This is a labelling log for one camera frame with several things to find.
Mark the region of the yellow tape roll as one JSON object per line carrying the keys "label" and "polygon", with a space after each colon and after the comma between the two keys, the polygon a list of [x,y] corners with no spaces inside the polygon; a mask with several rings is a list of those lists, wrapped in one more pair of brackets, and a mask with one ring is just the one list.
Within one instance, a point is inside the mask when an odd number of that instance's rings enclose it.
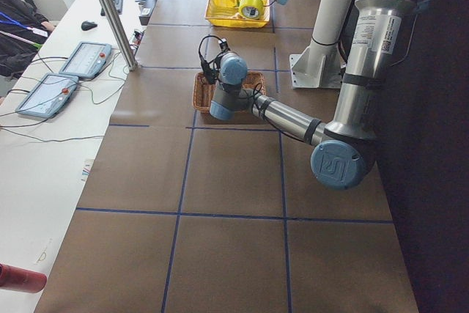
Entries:
{"label": "yellow tape roll", "polygon": [[264,12],[263,0],[240,0],[239,13],[243,18],[259,20]]}

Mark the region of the yellow plastic basket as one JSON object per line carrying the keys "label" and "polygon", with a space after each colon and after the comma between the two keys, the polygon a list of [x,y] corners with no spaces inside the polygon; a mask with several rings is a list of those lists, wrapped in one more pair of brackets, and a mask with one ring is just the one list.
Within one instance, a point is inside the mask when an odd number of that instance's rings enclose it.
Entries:
{"label": "yellow plastic basket", "polygon": [[262,28],[270,21],[270,2],[263,0],[264,12],[259,20],[231,19],[230,16],[239,13],[240,0],[208,0],[205,19],[214,26],[228,28]]}

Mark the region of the brown wicker basket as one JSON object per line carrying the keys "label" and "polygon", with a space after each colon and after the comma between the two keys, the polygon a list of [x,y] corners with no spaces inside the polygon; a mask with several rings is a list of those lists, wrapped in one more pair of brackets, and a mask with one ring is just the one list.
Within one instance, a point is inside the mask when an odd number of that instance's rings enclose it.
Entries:
{"label": "brown wicker basket", "polygon": [[[248,75],[242,84],[243,89],[258,89],[263,95],[266,94],[265,77],[260,72],[248,71]],[[195,110],[208,114],[210,103],[215,91],[215,84],[209,84],[203,72],[195,75],[193,86],[193,107]]]}

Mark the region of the toy croissant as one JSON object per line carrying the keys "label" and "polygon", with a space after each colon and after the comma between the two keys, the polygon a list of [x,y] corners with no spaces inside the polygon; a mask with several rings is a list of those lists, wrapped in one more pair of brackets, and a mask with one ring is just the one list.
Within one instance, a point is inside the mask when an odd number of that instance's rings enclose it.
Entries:
{"label": "toy croissant", "polygon": [[243,19],[242,15],[240,15],[238,12],[230,16],[230,18],[231,19]]}

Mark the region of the white mounting pillar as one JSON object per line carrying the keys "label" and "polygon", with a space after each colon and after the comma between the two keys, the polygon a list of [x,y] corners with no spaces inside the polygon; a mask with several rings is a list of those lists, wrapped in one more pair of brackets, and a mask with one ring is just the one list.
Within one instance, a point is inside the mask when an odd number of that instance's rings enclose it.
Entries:
{"label": "white mounting pillar", "polygon": [[338,89],[341,62],[338,43],[352,0],[321,0],[309,46],[292,54],[290,69],[295,89]]}

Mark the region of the black computer mouse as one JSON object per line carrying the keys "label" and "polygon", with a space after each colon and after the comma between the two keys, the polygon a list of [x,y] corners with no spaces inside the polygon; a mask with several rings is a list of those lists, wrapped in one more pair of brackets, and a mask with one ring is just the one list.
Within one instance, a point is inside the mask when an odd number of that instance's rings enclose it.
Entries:
{"label": "black computer mouse", "polygon": [[86,32],[97,27],[97,24],[92,21],[83,21],[81,23],[81,30]]}

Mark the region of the far teach pendant tablet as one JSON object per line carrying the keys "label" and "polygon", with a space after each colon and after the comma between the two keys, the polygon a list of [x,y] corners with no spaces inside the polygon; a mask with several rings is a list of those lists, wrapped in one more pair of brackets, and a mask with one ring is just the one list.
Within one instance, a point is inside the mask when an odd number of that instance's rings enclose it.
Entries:
{"label": "far teach pendant tablet", "polygon": [[112,47],[107,43],[80,42],[59,70],[60,74],[93,79],[104,68]]}

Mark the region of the teach pendant tablet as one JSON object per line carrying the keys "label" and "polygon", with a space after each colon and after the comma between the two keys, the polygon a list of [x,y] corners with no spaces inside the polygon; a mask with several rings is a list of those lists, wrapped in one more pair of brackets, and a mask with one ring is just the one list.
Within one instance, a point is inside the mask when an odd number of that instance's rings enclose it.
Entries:
{"label": "teach pendant tablet", "polygon": [[93,79],[104,68],[112,47],[107,43],[80,42],[59,70],[60,74]]}
{"label": "teach pendant tablet", "polygon": [[48,119],[65,107],[79,83],[78,76],[47,73],[16,108],[18,114]]}

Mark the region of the near teach pendant tablet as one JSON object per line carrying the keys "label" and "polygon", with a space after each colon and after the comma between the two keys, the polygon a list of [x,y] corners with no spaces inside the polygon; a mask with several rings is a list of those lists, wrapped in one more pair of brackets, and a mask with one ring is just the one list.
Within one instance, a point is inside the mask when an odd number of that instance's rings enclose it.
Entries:
{"label": "near teach pendant tablet", "polygon": [[79,83],[78,76],[47,73],[16,108],[18,114],[48,119],[65,107]]}

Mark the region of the seated person dark jacket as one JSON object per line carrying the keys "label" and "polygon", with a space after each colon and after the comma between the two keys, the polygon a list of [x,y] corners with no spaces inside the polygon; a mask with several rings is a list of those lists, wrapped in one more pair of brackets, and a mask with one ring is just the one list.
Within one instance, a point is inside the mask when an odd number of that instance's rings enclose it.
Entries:
{"label": "seated person dark jacket", "polygon": [[54,29],[32,5],[1,0],[1,76],[18,78]]}

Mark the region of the red cylinder bottle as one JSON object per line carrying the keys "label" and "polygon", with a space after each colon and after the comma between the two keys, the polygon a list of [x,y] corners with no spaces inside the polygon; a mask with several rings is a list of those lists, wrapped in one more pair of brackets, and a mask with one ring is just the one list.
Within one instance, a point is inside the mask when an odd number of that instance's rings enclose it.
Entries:
{"label": "red cylinder bottle", "polygon": [[47,276],[43,273],[1,264],[0,286],[3,290],[37,293],[46,283]]}

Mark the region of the aluminium frame post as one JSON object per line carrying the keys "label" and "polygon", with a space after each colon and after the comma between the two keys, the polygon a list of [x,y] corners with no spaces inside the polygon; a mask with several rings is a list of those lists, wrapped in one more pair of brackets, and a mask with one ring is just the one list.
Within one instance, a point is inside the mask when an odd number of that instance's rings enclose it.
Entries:
{"label": "aluminium frame post", "polygon": [[111,27],[114,38],[117,42],[119,50],[125,60],[126,65],[130,72],[138,67],[133,50],[128,42],[122,22],[119,18],[118,12],[112,0],[99,0],[101,7],[107,17],[107,21]]}

